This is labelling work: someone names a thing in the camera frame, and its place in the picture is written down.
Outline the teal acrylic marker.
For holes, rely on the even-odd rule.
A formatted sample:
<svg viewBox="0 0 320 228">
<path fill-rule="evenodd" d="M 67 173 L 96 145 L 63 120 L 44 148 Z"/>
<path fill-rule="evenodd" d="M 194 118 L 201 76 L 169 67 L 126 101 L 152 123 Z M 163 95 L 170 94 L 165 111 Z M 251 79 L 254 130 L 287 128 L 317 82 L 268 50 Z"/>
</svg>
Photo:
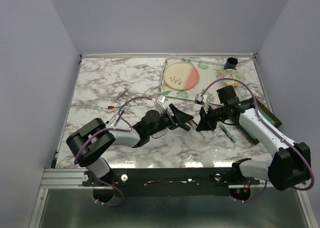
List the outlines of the teal acrylic marker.
<svg viewBox="0 0 320 228">
<path fill-rule="evenodd" d="M 217 124 L 218 127 L 228 136 L 228 138 L 235 143 L 236 141 L 234 140 L 232 134 L 228 131 L 228 129 L 222 124 L 222 123 L 218 123 Z"/>
</svg>

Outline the green highlighter black body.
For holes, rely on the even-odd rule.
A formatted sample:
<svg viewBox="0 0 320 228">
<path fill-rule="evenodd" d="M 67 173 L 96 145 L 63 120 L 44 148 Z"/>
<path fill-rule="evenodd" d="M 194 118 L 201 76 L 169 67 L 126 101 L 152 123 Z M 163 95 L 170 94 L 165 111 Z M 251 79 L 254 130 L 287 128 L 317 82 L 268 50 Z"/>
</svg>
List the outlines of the green highlighter black body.
<svg viewBox="0 0 320 228">
<path fill-rule="evenodd" d="M 183 128 L 186 131 L 189 131 L 191 129 L 190 126 L 188 126 L 186 124 L 181 125 L 181 128 Z"/>
</svg>

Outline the blue pen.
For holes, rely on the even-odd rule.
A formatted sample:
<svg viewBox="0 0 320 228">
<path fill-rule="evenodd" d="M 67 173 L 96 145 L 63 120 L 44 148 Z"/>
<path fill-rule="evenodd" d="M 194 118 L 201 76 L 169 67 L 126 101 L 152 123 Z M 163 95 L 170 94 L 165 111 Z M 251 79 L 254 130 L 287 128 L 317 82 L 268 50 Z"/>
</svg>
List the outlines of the blue pen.
<svg viewBox="0 0 320 228">
<path fill-rule="evenodd" d="M 119 121 L 120 121 L 122 115 L 124 114 L 124 112 L 125 112 L 125 110 L 121 110 L 120 115 L 117 117 L 115 123 L 113 124 L 114 127 L 117 126 L 117 124 L 119 123 Z"/>
</svg>

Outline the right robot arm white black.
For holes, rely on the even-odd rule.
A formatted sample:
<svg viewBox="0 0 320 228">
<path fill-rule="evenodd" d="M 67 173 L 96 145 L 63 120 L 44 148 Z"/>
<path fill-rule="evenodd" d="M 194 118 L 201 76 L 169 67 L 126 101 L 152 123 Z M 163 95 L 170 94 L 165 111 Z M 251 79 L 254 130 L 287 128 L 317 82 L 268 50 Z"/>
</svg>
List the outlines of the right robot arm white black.
<svg viewBox="0 0 320 228">
<path fill-rule="evenodd" d="M 214 130 L 218 122 L 234 120 L 262 143 L 272 158 L 270 162 L 251 158 L 233 162 L 230 179 L 234 183 L 241 184 L 247 178 L 256 178 L 271 182 L 276 189 L 284 191 L 314 179 L 310 148 L 306 143 L 296 143 L 277 130 L 259 112 L 255 98 L 240 101 L 232 86 L 219 89 L 217 93 L 223 106 L 216 109 L 209 106 L 206 95 L 196 95 L 195 103 L 202 105 L 196 131 Z"/>
</svg>

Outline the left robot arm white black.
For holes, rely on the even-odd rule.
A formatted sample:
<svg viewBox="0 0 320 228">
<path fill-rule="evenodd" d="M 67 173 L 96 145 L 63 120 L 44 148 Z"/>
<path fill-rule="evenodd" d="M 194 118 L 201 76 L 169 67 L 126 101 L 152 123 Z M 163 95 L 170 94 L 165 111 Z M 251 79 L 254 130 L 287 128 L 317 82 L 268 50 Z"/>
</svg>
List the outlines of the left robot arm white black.
<svg viewBox="0 0 320 228">
<path fill-rule="evenodd" d="M 75 163 L 89 169 L 99 185 L 107 185 L 111 179 L 111 168 L 102 154 L 110 146 L 138 148 L 165 129 L 182 127 L 189 130 L 187 123 L 194 117 L 178 110 L 173 104 L 169 108 L 170 112 L 164 110 L 161 113 L 149 110 L 129 129 L 114 128 L 105 124 L 101 118 L 95 118 L 72 133 L 66 139 L 66 144 L 74 155 Z"/>
</svg>

